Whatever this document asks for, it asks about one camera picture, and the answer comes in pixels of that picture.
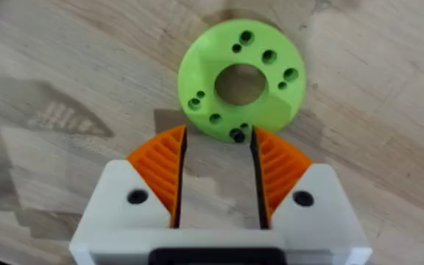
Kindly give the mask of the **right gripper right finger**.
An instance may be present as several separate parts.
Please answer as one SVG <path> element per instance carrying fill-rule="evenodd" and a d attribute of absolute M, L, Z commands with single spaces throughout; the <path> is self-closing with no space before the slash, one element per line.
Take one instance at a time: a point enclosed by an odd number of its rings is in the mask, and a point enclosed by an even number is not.
<path fill-rule="evenodd" d="M 262 230 L 360 230 L 332 166 L 259 127 L 250 142 Z"/>

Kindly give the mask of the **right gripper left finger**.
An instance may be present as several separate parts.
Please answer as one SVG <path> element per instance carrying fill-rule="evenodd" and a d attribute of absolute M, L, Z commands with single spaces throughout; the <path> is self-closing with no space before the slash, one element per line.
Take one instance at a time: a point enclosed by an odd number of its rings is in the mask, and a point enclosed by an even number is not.
<path fill-rule="evenodd" d="M 180 226 L 187 129 L 180 125 L 106 164 L 82 219 L 83 230 Z"/>

